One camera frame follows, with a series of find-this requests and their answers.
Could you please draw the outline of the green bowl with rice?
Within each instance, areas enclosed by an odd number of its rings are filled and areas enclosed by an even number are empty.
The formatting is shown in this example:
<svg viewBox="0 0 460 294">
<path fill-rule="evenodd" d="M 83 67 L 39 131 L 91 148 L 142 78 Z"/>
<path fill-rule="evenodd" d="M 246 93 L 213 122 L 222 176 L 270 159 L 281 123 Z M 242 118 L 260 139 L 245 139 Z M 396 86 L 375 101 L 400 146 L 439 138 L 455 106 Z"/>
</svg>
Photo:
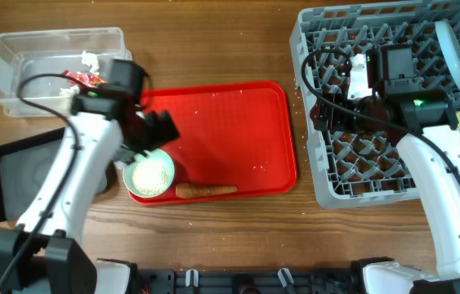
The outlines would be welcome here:
<svg viewBox="0 0 460 294">
<path fill-rule="evenodd" d="M 146 151 L 136 154 L 134 159 L 123 169 L 123 182 L 136 197 L 155 198 L 172 186 L 175 165 L 165 151 Z"/>
</svg>

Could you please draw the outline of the orange carrot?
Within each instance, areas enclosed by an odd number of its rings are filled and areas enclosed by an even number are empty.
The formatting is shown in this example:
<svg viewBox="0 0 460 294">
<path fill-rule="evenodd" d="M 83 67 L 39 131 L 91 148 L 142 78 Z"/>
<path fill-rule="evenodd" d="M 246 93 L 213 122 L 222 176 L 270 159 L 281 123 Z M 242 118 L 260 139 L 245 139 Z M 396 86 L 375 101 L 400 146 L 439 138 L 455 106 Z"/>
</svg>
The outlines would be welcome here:
<svg viewBox="0 0 460 294">
<path fill-rule="evenodd" d="M 175 191 L 178 198 L 192 199 L 233 194 L 236 193 L 238 189 L 233 185 L 195 185 L 191 183 L 182 183 L 176 186 Z"/>
</svg>

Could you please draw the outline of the red snack wrapper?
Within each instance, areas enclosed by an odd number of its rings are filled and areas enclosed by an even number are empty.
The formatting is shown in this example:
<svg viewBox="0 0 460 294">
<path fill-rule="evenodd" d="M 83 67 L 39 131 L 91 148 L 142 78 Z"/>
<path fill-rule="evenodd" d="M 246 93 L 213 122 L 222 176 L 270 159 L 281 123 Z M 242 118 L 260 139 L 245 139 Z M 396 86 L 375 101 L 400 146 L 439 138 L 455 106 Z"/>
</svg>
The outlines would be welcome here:
<svg viewBox="0 0 460 294">
<path fill-rule="evenodd" d="M 105 79 L 100 78 L 98 75 L 93 73 L 73 72 L 65 70 L 62 75 L 79 80 L 80 83 L 86 85 L 87 87 L 98 87 L 100 84 L 106 83 Z"/>
</svg>

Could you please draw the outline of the light blue plate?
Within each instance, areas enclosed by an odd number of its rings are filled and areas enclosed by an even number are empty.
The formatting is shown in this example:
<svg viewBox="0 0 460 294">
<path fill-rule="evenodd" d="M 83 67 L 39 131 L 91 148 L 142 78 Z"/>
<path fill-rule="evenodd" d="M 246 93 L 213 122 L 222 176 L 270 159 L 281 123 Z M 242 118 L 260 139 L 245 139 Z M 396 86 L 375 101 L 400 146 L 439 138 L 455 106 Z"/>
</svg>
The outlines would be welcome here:
<svg viewBox="0 0 460 294">
<path fill-rule="evenodd" d="M 449 72 L 460 91 L 460 44 L 446 20 L 435 22 L 435 33 Z"/>
</svg>

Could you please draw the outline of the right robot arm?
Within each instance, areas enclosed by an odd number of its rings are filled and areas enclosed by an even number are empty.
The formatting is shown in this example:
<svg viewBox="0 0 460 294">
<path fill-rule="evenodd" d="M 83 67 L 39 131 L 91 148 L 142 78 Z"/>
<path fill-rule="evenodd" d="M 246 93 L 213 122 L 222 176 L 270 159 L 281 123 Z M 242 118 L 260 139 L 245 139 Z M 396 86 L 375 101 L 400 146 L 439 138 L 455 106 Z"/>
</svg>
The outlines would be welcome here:
<svg viewBox="0 0 460 294">
<path fill-rule="evenodd" d="M 353 264 L 359 293 L 460 293 L 460 132 L 444 91 L 423 90 L 409 46 L 386 46 L 362 56 L 367 93 L 359 99 L 320 94 L 314 122 L 357 134 L 384 131 L 418 189 L 435 246 L 437 274 L 372 259 Z"/>
</svg>

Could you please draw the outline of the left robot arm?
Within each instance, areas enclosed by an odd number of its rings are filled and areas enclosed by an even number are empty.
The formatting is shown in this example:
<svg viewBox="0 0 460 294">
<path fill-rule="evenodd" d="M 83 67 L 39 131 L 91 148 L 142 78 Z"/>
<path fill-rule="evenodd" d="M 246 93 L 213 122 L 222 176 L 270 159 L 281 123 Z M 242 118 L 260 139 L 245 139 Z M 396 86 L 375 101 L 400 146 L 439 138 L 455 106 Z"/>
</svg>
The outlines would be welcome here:
<svg viewBox="0 0 460 294">
<path fill-rule="evenodd" d="M 0 293 L 138 293 L 136 264 L 91 261 L 81 247 L 87 211 L 106 168 L 124 148 L 153 151 L 178 138 L 171 115 L 143 116 L 145 70 L 114 60 L 105 83 L 81 84 L 41 189 L 13 229 L 0 229 Z"/>
</svg>

